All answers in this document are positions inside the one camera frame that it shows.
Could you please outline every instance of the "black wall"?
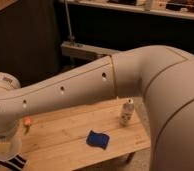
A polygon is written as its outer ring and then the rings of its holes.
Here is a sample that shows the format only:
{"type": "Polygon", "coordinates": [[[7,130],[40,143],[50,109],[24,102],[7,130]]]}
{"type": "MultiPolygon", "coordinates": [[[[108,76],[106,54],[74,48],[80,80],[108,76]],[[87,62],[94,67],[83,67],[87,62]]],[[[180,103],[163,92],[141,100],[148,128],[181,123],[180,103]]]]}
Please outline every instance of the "black wall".
{"type": "MultiPolygon", "coordinates": [[[[169,45],[194,53],[194,20],[70,5],[73,33],[79,43],[128,50],[169,45]]],[[[63,4],[57,5],[61,39],[67,39],[63,4]]]]}
{"type": "Polygon", "coordinates": [[[22,85],[58,73],[59,44],[52,0],[20,0],[0,11],[0,71],[22,85]]]}

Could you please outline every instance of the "table leg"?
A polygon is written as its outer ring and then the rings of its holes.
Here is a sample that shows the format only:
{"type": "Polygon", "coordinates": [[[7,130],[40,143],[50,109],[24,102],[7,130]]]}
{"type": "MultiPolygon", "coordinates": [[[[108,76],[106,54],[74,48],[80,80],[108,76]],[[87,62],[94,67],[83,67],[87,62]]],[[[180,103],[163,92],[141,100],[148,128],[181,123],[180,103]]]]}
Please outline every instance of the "table leg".
{"type": "Polygon", "coordinates": [[[133,159],[134,154],[135,154],[135,152],[130,153],[130,154],[128,155],[128,157],[127,157],[127,159],[126,159],[126,163],[127,163],[127,164],[131,162],[131,160],[133,159]]]}

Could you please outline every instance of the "small bottle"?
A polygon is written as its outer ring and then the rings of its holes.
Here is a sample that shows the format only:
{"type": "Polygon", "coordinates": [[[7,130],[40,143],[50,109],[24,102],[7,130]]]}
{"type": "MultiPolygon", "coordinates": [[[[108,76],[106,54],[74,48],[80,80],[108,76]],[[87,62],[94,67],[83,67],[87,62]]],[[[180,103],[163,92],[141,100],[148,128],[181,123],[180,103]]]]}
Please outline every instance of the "small bottle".
{"type": "Polygon", "coordinates": [[[133,99],[129,99],[126,103],[122,105],[121,116],[120,116],[120,124],[122,126],[128,125],[133,112],[134,112],[133,99]]]}

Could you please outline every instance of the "screw hole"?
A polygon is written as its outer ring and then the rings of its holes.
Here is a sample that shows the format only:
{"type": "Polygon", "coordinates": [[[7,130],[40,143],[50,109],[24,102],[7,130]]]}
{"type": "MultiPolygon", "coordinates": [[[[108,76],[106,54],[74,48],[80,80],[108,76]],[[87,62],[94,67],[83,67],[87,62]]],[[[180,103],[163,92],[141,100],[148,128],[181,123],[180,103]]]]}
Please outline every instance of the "screw hole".
{"type": "Polygon", "coordinates": [[[60,87],[60,91],[61,91],[61,94],[64,94],[64,92],[65,92],[65,88],[62,86],[62,87],[60,87]]]}
{"type": "Polygon", "coordinates": [[[26,107],[27,107],[27,101],[23,100],[23,108],[26,108],[26,107]]]}
{"type": "Polygon", "coordinates": [[[102,73],[102,80],[107,81],[107,76],[106,76],[106,73],[104,73],[104,72],[102,73]]]}

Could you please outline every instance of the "blue cloth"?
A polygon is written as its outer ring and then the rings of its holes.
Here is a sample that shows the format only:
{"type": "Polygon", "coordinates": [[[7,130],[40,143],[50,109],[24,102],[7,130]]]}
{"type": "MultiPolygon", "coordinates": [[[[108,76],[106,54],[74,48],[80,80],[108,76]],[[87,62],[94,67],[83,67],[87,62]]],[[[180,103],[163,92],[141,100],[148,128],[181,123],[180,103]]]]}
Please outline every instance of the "blue cloth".
{"type": "Polygon", "coordinates": [[[101,147],[105,150],[108,145],[109,139],[110,137],[108,135],[103,133],[96,133],[91,130],[86,139],[86,142],[90,146],[101,147]]]}

